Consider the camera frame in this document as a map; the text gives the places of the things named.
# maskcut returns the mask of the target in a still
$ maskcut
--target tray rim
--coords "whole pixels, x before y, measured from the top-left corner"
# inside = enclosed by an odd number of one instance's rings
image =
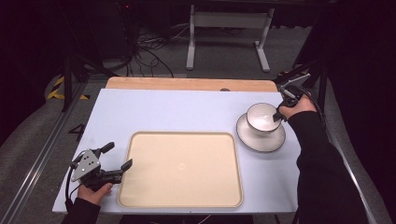
[[[128,144],[128,149],[126,151],[126,160],[129,160],[130,157],[130,153],[131,153],[131,146],[132,146],[132,142],[134,137],[138,136],[139,134],[182,134],[182,135],[191,135],[191,134],[216,134],[216,135],[227,135],[229,137],[231,137],[231,139],[233,140],[233,154],[234,154],[234,162],[236,165],[236,170],[237,170],[237,178],[238,178],[238,187],[239,187],[239,201],[238,203],[234,204],[234,205],[219,205],[219,206],[215,206],[215,205],[210,205],[210,206],[201,206],[201,205],[196,205],[196,206],[184,206],[184,205],[167,205],[167,206],[129,206],[129,205],[124,205],[121,203],[120,201],[120,194],[121,194],[121,188],[122,188],[122,183],[123,183],[123,179],[124,176],[122,177],[122,181],[120,183],[120,187],[118,190],[118,194],[117,194],[117,203],[119,206],[121,206],[122,208],[143,208],[143,209],[150,209],[150,208],[236,208],[238,206],[240,206],[242,204],[242,202],[244,201],[244,191],[243,191],[243,186],[242,186],[242,178],[241,178],[241,171],[240,171],[240,165],[239,165],[239,159],[238,159],[238,152],[237,152],[237,144],[235,141],[234,136],[231,133],[228,132],[197,132],[197,131],[138,131],[132,134],[132,136],[130,137],[129,140],[129,144]]]

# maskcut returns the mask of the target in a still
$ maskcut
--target person's arm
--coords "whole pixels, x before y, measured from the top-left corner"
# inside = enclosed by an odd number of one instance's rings
[[[63,224],[94,224],[100,211],[100,202],[110,193],[112,184],[105,184],[96,192],[81,185],[71,211],[64,217]]]
[[[295,108],[280,108],[280,112],[301,146],[299,223],[368,223],[361,196],[310,100],[305,96]]]

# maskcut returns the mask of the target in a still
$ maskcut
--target metal stand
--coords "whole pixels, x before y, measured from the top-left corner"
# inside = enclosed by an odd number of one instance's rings
[[[222,12],[195,12],[194,5],[191,6],[190,13],[190,44],[187,53],[186,69],[192,70],[194,67],[195,55],[195,27],[228,27],[228,28],[252,28],[262,29],[262,38],[255,41],[255,47],[259,55],[262,70],[270,71],[267,58],[263,50],[264,42],[271,25],[274,9],[269,9],[268,13],[222,13]]]

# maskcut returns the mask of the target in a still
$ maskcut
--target gray floor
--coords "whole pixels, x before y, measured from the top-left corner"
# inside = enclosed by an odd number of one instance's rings
[[[262,71],[253,47],[253,41],[260,36],[260,31],[255,30],[245,30],[240,35],[229,35],[221,30],[199,32],[196,36],[197,49],[192,71],[185,69],[188,49],[188,40],[184,38],[186,36],[152,52],[170,67],[176,77],[274,79],[279,72],[290,70],[309,31],[309,28],[270,30],[264,46],[271,67],[270,73]],[[153,59],[148,53],[141,53],[141,57],[146,63],[150,63]],[[142,67],[144,75],[135,61],[131,66],[133,75],[137,77],[169,76],[167,69],[160,64],[153,68],[153,74],[147,67]],[[123,68],[117,73],[125,76],[126,70]],[[78,146],[77,135],[68,132],[79,124],[87,124],[98,92],[106,85],[106,81],[100,77],[102,76],[92,76],[86,85],[83,93],[90,95],[91,99],[77,101],[60,130],[59,138],[52,144],[48,162],[42,172],[37,173],[39,178],[35,187],[28,192],[26,202],[21,204],[21,210],[17,211],[14,216],[15,222],[11,223],[60,223],[62,221],[64,215],[52,213],[51,208],[59,192],[59,184],[67,171],[68,163],[73,159]],[[45,96],[50,92],[55,80],[56,78],[49,83]],[[62,100],[48,99],[46,104],[26,119],[1,146],[0,214],[6,214],[42,148],[49,144],[47,141],[53,134],[52,130],[61,116],[62,108]],[[376,223],[391,223],[382,198],[370,177],[361,167],[349,142],[338,105],[332,94],[331,84],[327,92],[325,112],[334,143],[344,152],[347,164],[359,183]],[[293,214],[278,214],[278,217],[280,223],[291,223]],[[119,219],[120,216],[101,215],[97,223],[118,223]],[[254,219],[258,224],[276,223],[274,215],[255,215]]]

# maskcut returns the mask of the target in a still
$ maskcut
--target wooden table edge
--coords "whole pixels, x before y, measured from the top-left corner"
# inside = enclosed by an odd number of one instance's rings
[[[106,89],[277,92],[276,84],[271,80],[175,77],[111,77]]]

